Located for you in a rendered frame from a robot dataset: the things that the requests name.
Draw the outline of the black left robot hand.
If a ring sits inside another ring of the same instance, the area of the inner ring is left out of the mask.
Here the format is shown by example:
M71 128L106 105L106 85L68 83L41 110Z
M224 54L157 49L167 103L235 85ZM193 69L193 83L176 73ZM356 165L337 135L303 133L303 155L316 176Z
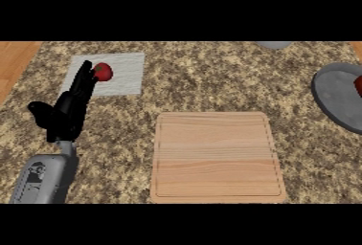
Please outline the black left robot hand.
M92 62L86 60L77 71L71 88L60 94L55 105L41 101L28 103L35 124L47 131L49 143L56 141L72 142L80 137L87 103L96 82L97 77L92 69Z

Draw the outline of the red bell pepper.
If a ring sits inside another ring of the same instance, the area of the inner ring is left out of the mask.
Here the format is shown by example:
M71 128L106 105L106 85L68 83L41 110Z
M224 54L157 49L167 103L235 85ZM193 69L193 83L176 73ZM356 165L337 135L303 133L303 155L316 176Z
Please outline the red bell pepper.
M114 71L108 63L97 63L93 70L99 81L109 81L112 79Z

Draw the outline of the wooden cutting board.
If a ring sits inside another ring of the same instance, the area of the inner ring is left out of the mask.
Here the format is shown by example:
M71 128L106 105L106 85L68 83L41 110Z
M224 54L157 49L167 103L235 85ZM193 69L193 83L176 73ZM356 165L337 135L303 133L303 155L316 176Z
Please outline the wooden cutting board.
M285 200L264 113L159 114L149 195L157 203L279 203Z

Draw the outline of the grey pan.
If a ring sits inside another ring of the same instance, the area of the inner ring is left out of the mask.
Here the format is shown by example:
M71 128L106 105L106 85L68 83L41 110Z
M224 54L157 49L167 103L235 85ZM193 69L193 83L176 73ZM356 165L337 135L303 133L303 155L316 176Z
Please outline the grey pan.
M362 135L362 97L355 80L362 76L362 66L335 62L325 65L312 80L313 100L331 121Z

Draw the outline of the dark red object in pan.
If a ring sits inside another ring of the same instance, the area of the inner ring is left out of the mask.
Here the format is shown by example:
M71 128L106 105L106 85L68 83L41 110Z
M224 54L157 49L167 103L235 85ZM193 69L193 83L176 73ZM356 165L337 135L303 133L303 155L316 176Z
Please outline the dark red object in pan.
M353 82L356 92L362 98L362 76L359 76Z

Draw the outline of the white placemat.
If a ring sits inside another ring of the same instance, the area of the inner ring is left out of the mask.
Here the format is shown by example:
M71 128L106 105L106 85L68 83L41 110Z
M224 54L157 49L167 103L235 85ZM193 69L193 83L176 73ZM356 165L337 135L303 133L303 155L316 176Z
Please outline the white placemat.
M72 56L71 65L60 85L59 93L63 93L71 88L77 71L80 70L86 60L92 62L92 65L105 62L114 71L111 80L96 83L93 89L94 97L137 95L142 93L142 80L145 71L143 53Z

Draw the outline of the grey round object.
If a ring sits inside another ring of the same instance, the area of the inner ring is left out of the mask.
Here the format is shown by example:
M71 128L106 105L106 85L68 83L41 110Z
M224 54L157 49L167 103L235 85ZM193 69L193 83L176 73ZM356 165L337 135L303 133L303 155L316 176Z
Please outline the grey round object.
M289 46L291 41L257 41L257 44L267 49L284 49Z

